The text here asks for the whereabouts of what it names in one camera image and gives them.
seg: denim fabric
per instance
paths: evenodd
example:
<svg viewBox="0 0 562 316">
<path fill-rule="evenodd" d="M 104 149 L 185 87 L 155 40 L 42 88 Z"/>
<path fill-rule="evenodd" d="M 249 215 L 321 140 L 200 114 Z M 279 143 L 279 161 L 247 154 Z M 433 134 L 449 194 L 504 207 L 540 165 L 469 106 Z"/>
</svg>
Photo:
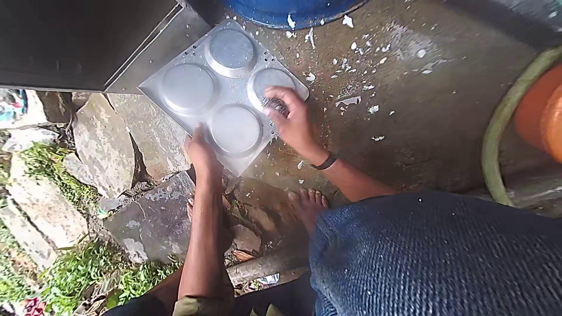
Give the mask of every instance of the denim fabric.
<svg viewBox="0 0 562 316">
<path fill-rule="evenodd" d="M 560 315 L 562 229 L 441 192 L 370 198 L 318 218 L 316 315 Z"/>
</svg>

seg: circular mold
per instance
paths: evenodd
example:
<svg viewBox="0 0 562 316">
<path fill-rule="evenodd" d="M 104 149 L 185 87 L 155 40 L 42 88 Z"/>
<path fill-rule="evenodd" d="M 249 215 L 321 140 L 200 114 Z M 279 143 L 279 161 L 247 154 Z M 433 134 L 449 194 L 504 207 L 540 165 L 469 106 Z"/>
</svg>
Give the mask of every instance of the circular mold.
<svg viewBox="0 0 562 316">
<path fill-rule="evenodd" d="M 227 105 L 212 117 L 212 141 L 223 155 L 249 155 L 260 144 L 262 126 L 256 115 L 242 105 Z"/>
<path fill-rule="evenodd" d="M 216 100 L 216 85 L 212 75 L 202 66 L 181 64 L 163 76 L 160 92 L 168 107 L 182 115 L 205 112 Z"/>
<path fill-rule="evenodd" d="M 257 71 L 248 80 L 248 99 L 256 109 L 263 109 L 260 99 L 265 95 L 265 89 L 271 85 L 295 89 L 291 76 L 281 69 L 266 68 Z"/>
<path fill-rule="evenodd" d="M 205 57 L 213 70 L 230 78 L 246 75 L 256 64 L 252 41 L 242 32 L 226 29 L 205 45 Z"/>
</svg>

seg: bare foot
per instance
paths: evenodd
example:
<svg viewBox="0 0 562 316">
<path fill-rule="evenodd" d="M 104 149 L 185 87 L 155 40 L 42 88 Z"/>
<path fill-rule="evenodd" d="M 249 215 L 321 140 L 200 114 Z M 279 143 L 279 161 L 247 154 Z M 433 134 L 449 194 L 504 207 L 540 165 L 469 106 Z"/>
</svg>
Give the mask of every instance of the bare foot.
<svg viewBox="0 0 562 316">
<path fill-rule="evenodd" d="M 314 232 L 316 217 L 328 208 L 328 200 L 320 191 L 301 188 L 297 193 L 289 192 L 289 200 L 297 210 L 297 216 L 305 225 L 309 234 Z"/>
</svg>

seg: wet floor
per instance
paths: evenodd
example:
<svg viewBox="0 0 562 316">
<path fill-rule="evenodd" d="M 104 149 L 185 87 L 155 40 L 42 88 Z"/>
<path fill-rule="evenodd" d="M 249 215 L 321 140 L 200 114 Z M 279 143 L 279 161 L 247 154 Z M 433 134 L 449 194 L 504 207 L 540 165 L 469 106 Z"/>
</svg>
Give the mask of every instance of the wet floor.
<svg viewBox="0 0 562 316">
<path fill-rule="evenodd" d="M 212 22 L 235 16 L 206 15 L 209 7 L 195 5 Z M 237 20 L 308 85 L 319 142 L 339 157 L 398 189 L 483 186 L 485 128 L 537 51 L 436 1 L 370 1 L 349 17 L 353 28 L 339 19 L 290 33 Z M 318 188 L 345 202 L 320 172 L 306 162 L 299 169 L 301 160 L 277 139 L 244 176 L 281 189 Z M 508 128 L 504 173 L 549 160 Z"/>
</svg>

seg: weed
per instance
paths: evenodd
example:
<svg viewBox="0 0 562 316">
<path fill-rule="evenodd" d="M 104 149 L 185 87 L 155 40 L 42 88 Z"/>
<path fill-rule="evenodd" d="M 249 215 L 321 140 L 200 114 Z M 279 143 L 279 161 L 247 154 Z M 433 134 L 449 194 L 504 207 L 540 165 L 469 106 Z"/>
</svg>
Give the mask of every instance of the weed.
<svg viewBox="0 0 562 316">
<path fill-rule="evenodd" d="M 181 266 L 177 261 L 168 265 L 158 262 L 134 265 L 124 257 L 121 250 L 100 241 L 67 250 L 40 276 L 47 285 L 41 293 L 47 310 L 70 314 L 78 307 L 86 288 L 101 283 L 117 270 L 121 276 L 115 303 L 124 304 L 145 294 Z"/>
<path fill-rule="evenodd" d="M 119 280 L 119 304 L 145 294 L 179 267 L 181 263 L 177 261 L 167 265 L 153 261 L 124 271 Z"/>
<path fill-rule="evenodd" d="M 70 314 L 76 309 L 84 290 L 101 282 L 115 270 L 125 268 L 121 253 L 107 243 L 93 241 L 76 246 L 57 258 L 40 278 L 47 287 L 41 299 L 47 302 L 47 310 Z"/>
<path fill-rule="evenodd" d="M 22 301 L 34 291 L 28 280 L 36 275 L 27 267 L 15 267 L 15 256 L 32 262 L 0 220 L 0 305 Z"/>
<path fill-rule="evenodd" d="M 82 214 L 88 215 L 88 208 L 97 202 L 99 195 L 96 188 L 76 180 L 66 171 L 62 160 L 71 153 L 71 150 L 55 145 L 35 143 L 20 155 L 28 167 L 27 174 L 53 181 L 68 202 Z"/>
</svg>

